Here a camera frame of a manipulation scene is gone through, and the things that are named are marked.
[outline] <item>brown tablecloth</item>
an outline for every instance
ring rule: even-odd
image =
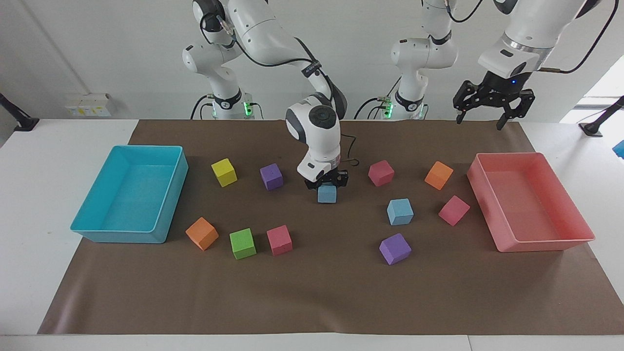
[[[283,121],[140,121],[131,144],[181,145],[188,159],[167,242],[83,239],[39,333],[624,334],[624,307],[588,245],[496,251],[466,171],[477,152],[533,151],[518,124],[344,122],[343,132],[358,137],[361,165],[344,164],[349,186],[319,205],[296,173],[306,147]],[[221,188],[210,165],[225,157],[239,180]],[[366,174],[382,159],[396,176],[376,188]],[[455,170],[441,191],[423,182],[435,161]],[[285,186],[267,192],[259,169],[274,162]],[[437,216],[453,195],[472,206],[456,227]],[[405,197],[416,216],[391,227],[388,202]],[[200,216],[221,235],[206,252],[185,235]],[[283,224],[295,248],[272,257],[265,232]],[[258,255],[237,261],[228,234],[247,227]],[[398,232],[413,253],[388,266],[379,243]]]

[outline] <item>yellow cube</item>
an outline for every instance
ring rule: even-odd
[[[238,180],[234,167],[232,167],[229,159],[224,159],[213,164],[212,171],[214,171],[221,187],[226,187]]]

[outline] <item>purple cube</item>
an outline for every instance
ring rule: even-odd
[[[281,176],[280,168],[277,164],[271,164],[260,169],[262,182],[268,191],[277,189],[284,185],[284,178]]]
[[[382,241],[379,250],[389,265],[406,259],[412,253],[412,248],[402,234],[393,235]]]

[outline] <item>green cube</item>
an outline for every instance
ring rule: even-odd
[[[249,228],[230,234],[230,242],[237,260],[256,254],[256,245],[253,244],[253,236]]]

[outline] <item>cube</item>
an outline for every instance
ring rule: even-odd
[[[333,184],[323,184],[318,188],[318,203],[319,204],[335,204],[338,196],[338,191]]]
[[[230,242],[232,243],[232,252],[237,260],[256,254],[256,245],[253,243],[253,236],[249,228],[230,234]]]
[[[217,230],[203,217],[200,217],[187,229],[187,235],[195,245],[204,251],[219,238]]]
[[[388,205],[390,225],[409,224],[414,218],[414,211],[408,199],[392,200]]]
[[[277,164],[271,164],[260,169],[260,176],[265,188],[268,191],[277,189],[284,185],[284,178],[281,176],[280,168]]]
[[[613,151],[615,152],[615,154],[621,158],[624,159],[624,140],[621,141],[621,143],[617,144],[614,148]]]
[[[376,187],[392,182],[394,178],[394,169],[390,167],[388,161],[379,161],[368,169],[368,177],[373,181]]]
[[[450,201],[444,205],[439,213],[439,216],[454,227],[462,218],[464,218],[469,209],[470,205],[466,204],[457,196],[453,196]]]
[[[446,182],[451,177],[451,174],[453,174],[452,168],[437,161],[433,165],[431,171],[429,171],[429,174],[425,178],[425,182],[437,190],[442,190]]]
[[[293,250],[293,241],[290,239],[290,233],[285,225],[271,229],[266,232],[271,245],[273,256],[285,254]]]
[[[214,171],[221,187],[226,187],[238,180],[238,178],[236,178],[234,167],[230,163],[229,159],[223,159],[213,164],[212,171]]]
[[[389,265],[406,259],[412,253],[412,248],[402,234],[393,235],[381,242],[379,251]]]

